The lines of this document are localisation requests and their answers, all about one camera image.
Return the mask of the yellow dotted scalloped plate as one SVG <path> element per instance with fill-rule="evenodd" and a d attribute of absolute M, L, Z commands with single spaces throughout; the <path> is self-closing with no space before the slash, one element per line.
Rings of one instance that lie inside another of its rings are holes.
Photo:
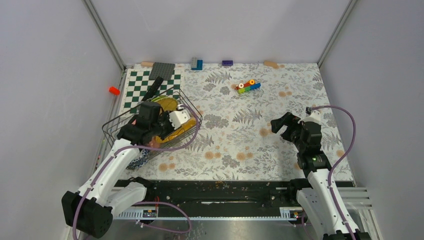
<path fill-rule="evenodd" d="M 175 129 L 172 125 L 165 129 L 165 133 L 156 136 L 155 141 L 159 144 L 164 144 L 176 139 L 178 136 L 184 134 L 192 127 L 196 125 L 196 119 L 191 117 L 187 122 L 183 123 L 178 129 Z"/>

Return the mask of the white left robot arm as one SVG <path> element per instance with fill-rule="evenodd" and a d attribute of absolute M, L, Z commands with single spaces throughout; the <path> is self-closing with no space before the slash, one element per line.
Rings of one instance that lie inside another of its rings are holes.
<path fill-rule="evenodd" d="M 156 138 L 166 138 L 190 120 L 185 105 L 165 110 L 158 102 L 144 101 L 116 134 L 116 139 L 103 162 L 91 177 L 76 191 L 67 191 L 62 199 L 65 223 L 71 227 L 74 240 L 79 233 L 101 238 L 112 220 L 139 201 L 148 206 L 155 192 L 141 183 L 130 184 L 118 193 L 110 194 L 119 176 L 143 150 L 162 151 L 149 144 Z"/>

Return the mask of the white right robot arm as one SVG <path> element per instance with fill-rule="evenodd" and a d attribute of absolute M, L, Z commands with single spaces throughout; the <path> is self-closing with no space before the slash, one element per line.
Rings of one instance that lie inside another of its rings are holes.
<path fill-rule="evenodd" d="M 344 204 L 332 177 L 332 165 L 322 151 L 321 114 L 314 110 L 300 118 L 290 112 L 270 122 L 271 131 L 297 149 L 297 164 L 303 178 L 292 179 L 287 187 L 286 199 L 293 206 L 301 206 L 322 240 L 369 240 L 354 222 Z"/>

